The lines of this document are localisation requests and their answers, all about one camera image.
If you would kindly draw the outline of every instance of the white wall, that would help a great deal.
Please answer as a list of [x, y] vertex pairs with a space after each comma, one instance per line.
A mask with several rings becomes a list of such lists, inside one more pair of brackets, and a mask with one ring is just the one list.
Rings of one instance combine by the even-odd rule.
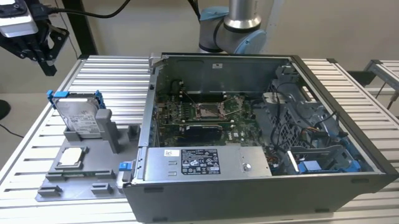
[[272, 54], [334, 58], [348, 70], [399, 60], [399, 0], [285, 0]]
[[[42, 0], [41, 2], [54, 6], [54, 0]], [[57, 2], [59, 7], [62, 7], [61, 1], [57, 0]], [[65, 28], [58, 14], [49, 19], [55, 27]], [[77, 55], [79, 55], [71, 29], [69, 29], [69, 32]], [[0, 93], [45, 93], [47, 89], [57, 89], [75, 62], [75, 56], [69, 41], [66, 41], [58, 54], [54, 64], [57, 73], [53, 77], [43, 75], [35, 62], [29, 59], [17, 58], [2, 48], [0, 48], [0, 58]]]

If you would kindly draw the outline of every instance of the blue drive bracket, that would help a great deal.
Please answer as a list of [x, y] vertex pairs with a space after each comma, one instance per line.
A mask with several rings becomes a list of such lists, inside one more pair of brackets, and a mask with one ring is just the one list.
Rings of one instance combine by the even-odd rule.
[[360, 164], [357, 161], [352, 160], [350, 165], [346, 168], [337, 170], [322, 170], [317, 161], [302, 161], [297, 164], [297, 169], [300, 174], [354, 173], [360, 172]]
[[[47, 90], [47, 91], [46, 91], [46, 97], [47, 97], [47, 101], [49, 101], [50, 104], [51, 104], [51, 108], [55, 109], [55, 106], [54, 106], [54, 103], [53, 103], [51, 99], [53, 99], [53, 98], [66, 98], [69, 95], [70, 95], [69, 91], [55, 91], [55, 92], [53, 93], [51, 90]], [[97, 101], [98, 101], [99, 109], [105, 109], [105, 104], [103, 104], [102, 94], [101, 94], [99, 91], [97, 90], [97, 91], [94, 92], [93, 95], [94, 95], [94, 97], [95, 97], [95, 99], [97, 99]]]
[[99, 93], [98, 90], [94, 92], [94, 96], [95, 96], [97, 101], [98, 101], [99, 109], [105, 109], [102, 94]]

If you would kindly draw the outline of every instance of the black cable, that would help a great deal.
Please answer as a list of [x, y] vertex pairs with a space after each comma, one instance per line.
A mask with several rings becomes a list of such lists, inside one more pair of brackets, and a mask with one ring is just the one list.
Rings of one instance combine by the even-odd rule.
[[19, 138], [23, 138], [23, 136], [18, 135], [18, 134], [14, 134], [2, 124], [0, 124], [0, 127], [2, 127], [9, 134], [13, 134], [14, 136], [18, 136]]
[[324, 118], [322, 120], [320, 120], [317, 123], [314, 123], [313, 128], [316, 128], [318, 126], [320, 123], [322, 123], [325, 120], [328, 120], [337, 112], [333, 111], [332, 114], [329, 114], [329, 116], [326, 118]]
[[377, 94], [374, 95], [374, 98], [378, 97], [378, 95], [380, 95], [380, 91], [381, 91], [381, 89], [384, 88], [385, 84], [386, 84], [386, 83], [384, 82], [384, 84], [382, 84], [381, 87], [380, 87], [380, 90], [378, 90]]
[[197, 4], [197, 3], [194, 3], [194, 1], [193, 1], [193, 0], [186, 0], [186, 2], [189, 3], [189, 5], [190, 5], [190, 8], [192, 8], [192, 10], [193, 10], [193, 13], [194, 13], [194, 15], [196, 15], [196, 17], [197, 17], [197, 20], [200, 21], [200, 11], [198, 11], [198, 4]]
[[114, 17], [123, 9], [125, 5], [129, 3], [130, 0], [125, 0], [122, 5], [118, 7], [118, 9], [110, 13], [109, 15], [98, 15], [98, 14], [94, 14], [94, 13], [87, 13], [87, 12], [82, 12], [82, 11], [77, 11], [77, 10], [71, 10], [71, 9], [66, 9], [66, 8], [50, 8], [50, 12], [49, 14], [53, 14], [53, 13], [71, 13], [71, 14], [77, 14], [77, 15], [85, 15], [85, 16], [90, 16], [90, 17], [94, 17], [94, 18], [99, 18], [99, 19], [107, 19], [107, 18], [111, 18]]
[[[62, 23], [63, 23], [63, 25], [65, 25], [65, 29], [69, 31], [67, 26], [66, 26], [66, 23], [65, 23], [65, 20], [63, 20], [63, 17], [62, 17], [62, 14], [59, 14], [59, 16], [61, 16]], [[70, 45], [71, 45], [71, 48], [73, 48], [73, 51], [74, 51], [75, 60], [77, 60], [78, 56], [77, 56], [75, 48], [74, 48], [74, 46], [73, 46], [70, 37], [67, 37], [67, 39], [69, 39], [69, 42], [70, 42]]]
[[393, 103], [393, 101], [389, 101], [389, 104], [388, 104], [388, 106], [386, 106], [386, 109], [390, 109], [392, 103]]
[[270, 141], [272, 145], [274, 146], [274, 150], [281, 150], [281, 148], [277, 145], [278, 143], [274, 143], [274, 138], [273, 138], [274, 131], [276, 131], [277, 126], [280, 124], [280, 113], [281, 113], [280, 98], [278, 98], [278, 95], [277, 95], [276, 91], [273, 91], [273, 93], [274, 93], [274, 98], [276, 98], [276, 113], [274, 113], [274, 127], [272, 129], [270, 134], [269, 134], [269, 141]]

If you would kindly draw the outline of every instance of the blue latch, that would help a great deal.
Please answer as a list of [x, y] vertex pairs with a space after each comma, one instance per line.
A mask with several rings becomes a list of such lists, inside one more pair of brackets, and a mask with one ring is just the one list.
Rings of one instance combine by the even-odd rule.
[[131, 170], [131, 162], [121, 162], [118, 164], [118, 171], [130, 171]]
[[69, 96], [69, 92], [67, 91], [57, 91], [54, 93], [54, 97], [55, 98], [65, 98], [66, 96]]

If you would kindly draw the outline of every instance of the slotted metal table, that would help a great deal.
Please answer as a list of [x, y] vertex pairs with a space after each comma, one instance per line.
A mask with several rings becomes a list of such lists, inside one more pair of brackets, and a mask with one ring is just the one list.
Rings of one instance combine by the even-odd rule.
[[[137, 124], [145, 104], [147, 62], [146, 57], [89, 56], [79, 59], [58, 91], [93, 92], [98, 89], [117, 125]], [[397, 119], [337, 63], [325, 59], [304, 59], [304, 63], [399, 169]], [[63, 141], [63, 128], [47, 104], [0, 171], [0, 223], [137, 223], [125, 199], [35, 202], [37, 188]], [[334, 213], [184, 223], [399, 223], [399, 181], [374, 194], [360, 195]]]

